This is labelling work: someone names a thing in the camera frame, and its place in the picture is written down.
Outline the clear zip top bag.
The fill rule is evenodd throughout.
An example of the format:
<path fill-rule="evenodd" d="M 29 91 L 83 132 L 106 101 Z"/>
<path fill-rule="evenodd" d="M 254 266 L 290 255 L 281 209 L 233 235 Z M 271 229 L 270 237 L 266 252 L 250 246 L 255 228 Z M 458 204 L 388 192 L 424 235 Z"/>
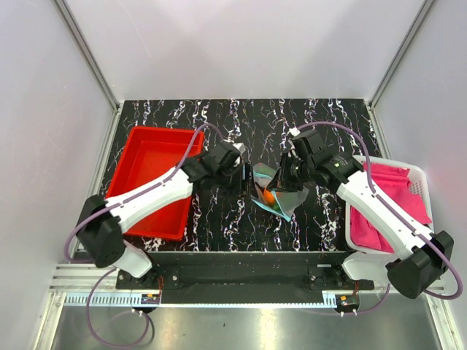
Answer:
<path fill-rule="evenodd" d="M 305 187 L 298 192 L 268 190 L 267 186 L 271 183 L 276 172 L 277 171 L 275 169 L 263 163 L 257 163 L 252 167 L 253 188 L 251 199 L 253 203 L 259 206 L 261 209 L 277 215 L 278 217 L 281 217 L 289 222 L 291 221 L 292 215 L 296 208 L 298 208 L 306 200 L 306 197 L 309 194 L 309 190 Z M 264 201 L 264 190 L 268 190 L 274 194 L 276 203 L 280 205 L 282 212 L 273 210 L 272 206 L 269 206 Z"/>

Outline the orange fake fruit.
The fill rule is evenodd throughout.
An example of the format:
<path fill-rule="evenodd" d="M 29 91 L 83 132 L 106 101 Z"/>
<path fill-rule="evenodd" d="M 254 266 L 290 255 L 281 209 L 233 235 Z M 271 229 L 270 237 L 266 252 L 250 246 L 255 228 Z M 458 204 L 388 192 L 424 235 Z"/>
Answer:
<path fill-rule="evenodd" d="M 273 206 L 276 203 L 274 194 L 268 190 L 263 191 L 263 199 L 269 206 Z"/>

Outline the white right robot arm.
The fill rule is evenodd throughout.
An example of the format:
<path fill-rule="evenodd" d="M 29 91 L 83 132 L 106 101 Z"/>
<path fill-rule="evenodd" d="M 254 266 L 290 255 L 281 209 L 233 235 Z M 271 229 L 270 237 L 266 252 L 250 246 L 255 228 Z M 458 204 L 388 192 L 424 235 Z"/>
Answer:
<path fill-rule="evenodd" d="M 392 249 L 370 252 L 347 237 L 352 253 L 331 271 L 336 287 L 347 289 L 357 280 L 382 281 L 415 299 L 451 268 L 451 235 L 434 233 L 391 199 L 371 179 L 369 159 L 333 151 L 315 130 L 292 128 L 289 133 L 290 149 L 282 154 L 269 190 L 296 193 L 309 182 L 325 187 L 362 214 Z"/>

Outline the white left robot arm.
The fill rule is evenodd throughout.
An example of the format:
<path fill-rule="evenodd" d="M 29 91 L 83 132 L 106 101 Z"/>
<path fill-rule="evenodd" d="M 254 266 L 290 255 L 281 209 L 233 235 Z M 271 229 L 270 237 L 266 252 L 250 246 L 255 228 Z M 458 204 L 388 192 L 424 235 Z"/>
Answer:
<path fill-rule="evenodd" d="M 97 268 L 113 267 L 131 275 L 143 289 L 157 281 L 153 261 L 142 249 L 123 238 L 135 224 L 192 194 L 227 188 L 242 172 L 243 143 L 220 141 L 211 150 L 183 157 L 164 175 L 108 199 L 89 197 L 83 205 L 74 234 Z"/>

